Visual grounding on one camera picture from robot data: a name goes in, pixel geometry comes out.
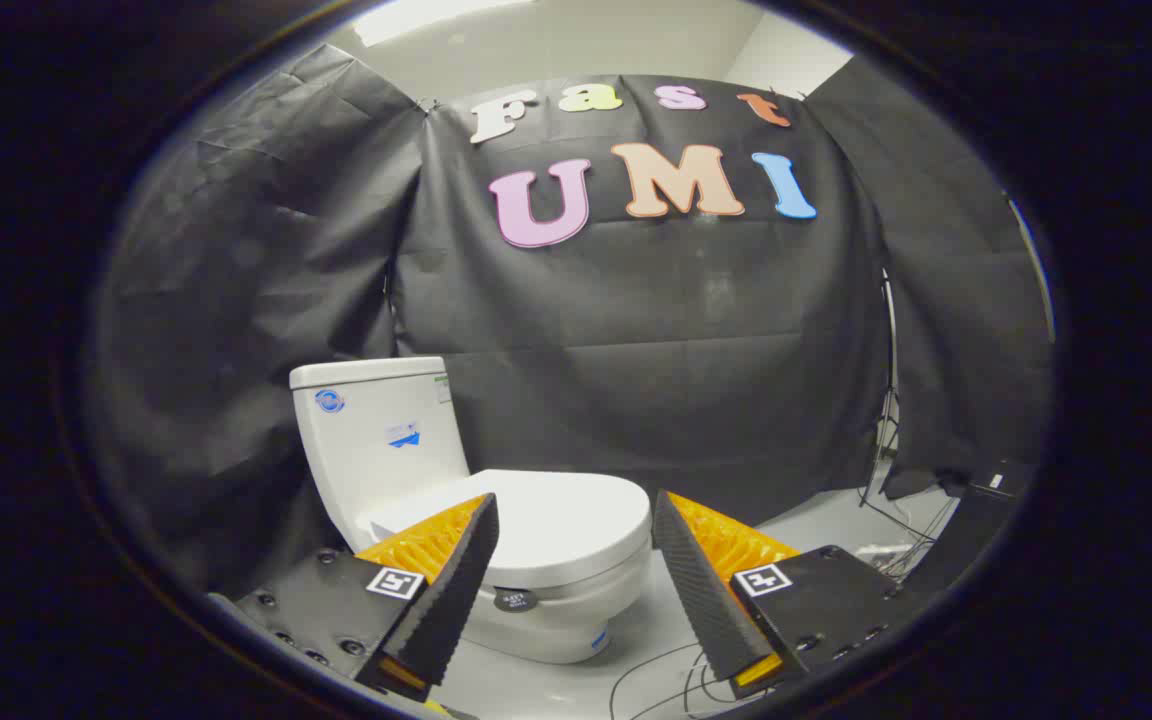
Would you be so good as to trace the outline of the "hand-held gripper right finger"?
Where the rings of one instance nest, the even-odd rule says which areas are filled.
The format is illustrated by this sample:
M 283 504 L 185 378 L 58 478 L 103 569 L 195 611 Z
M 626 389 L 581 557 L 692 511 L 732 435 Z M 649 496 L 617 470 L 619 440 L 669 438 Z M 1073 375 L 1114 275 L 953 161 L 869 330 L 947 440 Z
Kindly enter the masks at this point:
M 797 551 L 660 491 L 653 539 L 713 679 L 744 700 L 801 685 L 914 619 L 914 593 L 836 544 Z

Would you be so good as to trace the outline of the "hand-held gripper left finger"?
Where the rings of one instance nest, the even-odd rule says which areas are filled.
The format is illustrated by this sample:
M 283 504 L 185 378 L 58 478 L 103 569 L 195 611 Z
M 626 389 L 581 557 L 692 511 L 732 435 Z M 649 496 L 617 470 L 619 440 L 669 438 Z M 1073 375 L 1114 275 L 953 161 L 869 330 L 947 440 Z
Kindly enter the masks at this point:
M 238 598 L 238 624 L 343 682 L 425 702 L 444 683 L 500 535 L 468 498 L 365 551 L 319 548 Z

